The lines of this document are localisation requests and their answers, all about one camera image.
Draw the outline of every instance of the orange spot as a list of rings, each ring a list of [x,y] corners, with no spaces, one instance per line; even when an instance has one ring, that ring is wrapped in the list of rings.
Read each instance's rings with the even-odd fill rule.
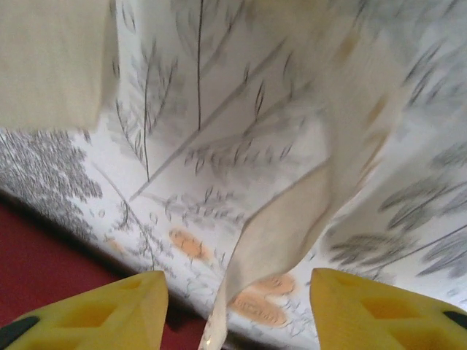
[[[272,276],[254,284],[253,288],[265,295],[289,295],[295,288],[295,279],[288,273]]]
[[[118,242],[116,242],[115,238],[111,238],[107,241],[107,244],[109,245],[110,249],[113,250],[114,252],[120,253],[122,255],[125,255],[125,248],[123,248]]]
[[[203,242],[186,230],[173,229],[169,232],[172,243],[190,259],[209,260],[212,256]]]
[[[279,306],[270,303],[264,296],[256,293],[240,293],[230,307],[246,319],[265,326],[282,327],[287,323],[287,316]]]

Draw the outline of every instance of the yellow plastic object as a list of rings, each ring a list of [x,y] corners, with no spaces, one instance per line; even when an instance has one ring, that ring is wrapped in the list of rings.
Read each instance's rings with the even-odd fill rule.
[[[169,296],[163,272],[147,272],[21,316],[39,322],[7,350],[154,350]]]
[[[430,297],[318,268],[310,300],[322,350],[467,349],[467,313]]]

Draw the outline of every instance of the red carpet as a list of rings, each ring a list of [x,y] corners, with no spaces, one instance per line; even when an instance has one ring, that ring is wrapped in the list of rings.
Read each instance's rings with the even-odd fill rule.
[[[123,275],[0,203],[0,327]],[[197,349],[204,320],[169,308],[162,350]]]

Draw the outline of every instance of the fabric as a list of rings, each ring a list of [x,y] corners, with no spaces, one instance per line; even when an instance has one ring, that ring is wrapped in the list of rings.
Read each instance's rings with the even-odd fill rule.
[[[93,128],[112,37],[109,0],[0,2],[0,125]]]
[[[220,320],[266,345],[317,349],[313,267],[466,308],[467,1],[327,1],[335,31],[303,36],[294,4],[279,20],[240,0],[118,1],[115,103],[92,133],[3,131],[2,187],[128,266],[165,271],[203,316],[229,269]],[[283,257],[225,309],[245,271]]]

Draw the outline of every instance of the tree print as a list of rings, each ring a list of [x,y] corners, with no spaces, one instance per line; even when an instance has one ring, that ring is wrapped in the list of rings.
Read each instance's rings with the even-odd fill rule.
[[[66,132],[0,133],[0,184],[83,240],[95,239],[73,200],[101,198],[83,166],[86,154]]]

